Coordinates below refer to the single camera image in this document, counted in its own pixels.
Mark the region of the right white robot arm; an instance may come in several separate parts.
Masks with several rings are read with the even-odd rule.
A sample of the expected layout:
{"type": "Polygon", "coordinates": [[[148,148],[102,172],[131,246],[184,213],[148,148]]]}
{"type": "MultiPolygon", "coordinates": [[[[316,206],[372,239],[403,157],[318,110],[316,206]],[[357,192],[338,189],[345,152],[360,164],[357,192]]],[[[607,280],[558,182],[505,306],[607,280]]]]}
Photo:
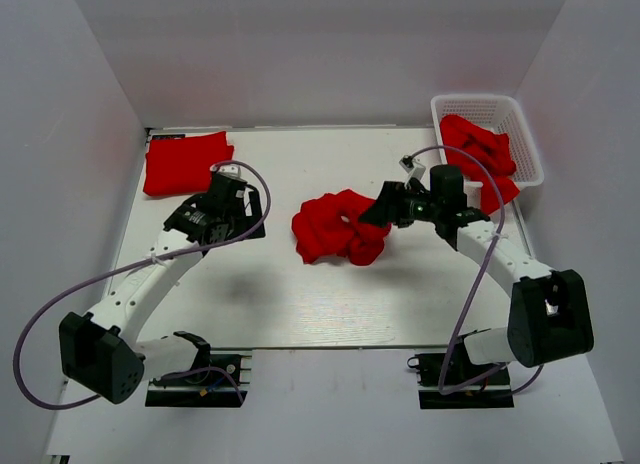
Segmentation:
{"type": "Polygon", "coordinates": [[[451,358],[453,374],[472,383],[488,364],[533,368],[590,352],[594,334],[582,277],[555,270],[500,237],[490,218],[468,204],[457,167],[437,165],[429,176],[428,187],[415,177],[385,182],[359,220],[376,227],[433,224],[439,237],[476,262],[509,297],[506,326],[464,336],[463,350],[451,358]]]}

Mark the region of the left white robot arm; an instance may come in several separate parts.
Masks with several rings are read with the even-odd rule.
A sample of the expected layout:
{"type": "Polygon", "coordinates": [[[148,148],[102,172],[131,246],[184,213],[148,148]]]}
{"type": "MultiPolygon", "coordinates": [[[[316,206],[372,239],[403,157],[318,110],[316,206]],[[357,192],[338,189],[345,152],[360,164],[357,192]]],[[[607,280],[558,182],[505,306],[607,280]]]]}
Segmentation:
{"type": "Polygon", "coordinates": [[[69,313],[59,325],[66,377],[113,404],[127,400],[145,381],[183,379],[199,383],[211,373],[211,346],[175,331],[140,340],[159,304],[209,250],[265,235],[260,198],[241,177],[238,164],[211,170],[206,192],[186,199],[164,222],[144,265],[84,315],[69,313]]]}

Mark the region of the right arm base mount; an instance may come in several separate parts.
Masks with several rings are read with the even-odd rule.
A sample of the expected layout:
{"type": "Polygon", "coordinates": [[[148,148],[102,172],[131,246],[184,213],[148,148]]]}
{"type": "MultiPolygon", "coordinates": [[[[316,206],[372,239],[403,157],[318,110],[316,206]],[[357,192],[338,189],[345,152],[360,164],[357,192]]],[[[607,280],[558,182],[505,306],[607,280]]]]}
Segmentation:
{"type": "Polygon", "coordinates": [[[417,377],[418,399],[421,410],[481,410],[514,407],[511,379],[503,366],[474,365],[462,351],[451,358],[444,384],[446,394],[439,389],[439,377],[445,354],[418,353],[407,359],[406,365],[417,377]]]}

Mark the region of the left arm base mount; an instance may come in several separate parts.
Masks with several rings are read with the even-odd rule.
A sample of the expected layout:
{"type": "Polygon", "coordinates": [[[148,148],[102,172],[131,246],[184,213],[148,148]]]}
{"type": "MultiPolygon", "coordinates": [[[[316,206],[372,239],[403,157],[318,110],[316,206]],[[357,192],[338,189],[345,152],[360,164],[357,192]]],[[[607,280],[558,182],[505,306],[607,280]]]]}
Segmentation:
{"type": "Polygon", "coordinates": [[[239,409],[247,397],[252,368],[251,351],[211,353],[204,372],[178,379],[150,381],[147,408],[239,409]]]}

